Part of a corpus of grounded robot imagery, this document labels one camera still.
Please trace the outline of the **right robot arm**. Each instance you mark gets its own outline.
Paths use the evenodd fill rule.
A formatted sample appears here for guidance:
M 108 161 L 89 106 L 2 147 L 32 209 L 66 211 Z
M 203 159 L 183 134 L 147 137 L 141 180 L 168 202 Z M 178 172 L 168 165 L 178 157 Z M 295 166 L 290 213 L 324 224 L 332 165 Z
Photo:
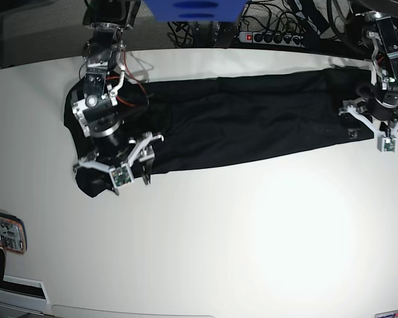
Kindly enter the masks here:
M 86 1 L 83 24 L 93 30 L 82 51 L 85 74 L 70 90 L 64 126 L 77 154 L 72 171 L 77 186 L 89 197 L 108 190 L 118 195 L 135 180 L 151 182 L 153 143 L 163 141 L 151 131 L 130 134 L 124 118 L 133 103 L 120 95 L 131 74 L 126 64 L 123 32 L 133 28 L 140 1 Z

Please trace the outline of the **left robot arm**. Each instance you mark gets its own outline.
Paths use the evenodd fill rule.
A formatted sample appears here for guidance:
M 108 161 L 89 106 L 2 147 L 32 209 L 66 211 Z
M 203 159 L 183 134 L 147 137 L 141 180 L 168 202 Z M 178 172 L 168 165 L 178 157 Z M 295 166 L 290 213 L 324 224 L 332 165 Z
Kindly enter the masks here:
M 337 1 L 327 1 L 330 28 L 357 54 L 370 55 L 376 74 L 374 84 L 356 87 L 357 98 L 344 100 L 339 115 L 350 115 L 364 124 L 377 139 L 380 152 L 395 152 L 398 134 L 398 1 L 350 1 L 344 19 L 345 33 L 334 22 L 341 12 Z

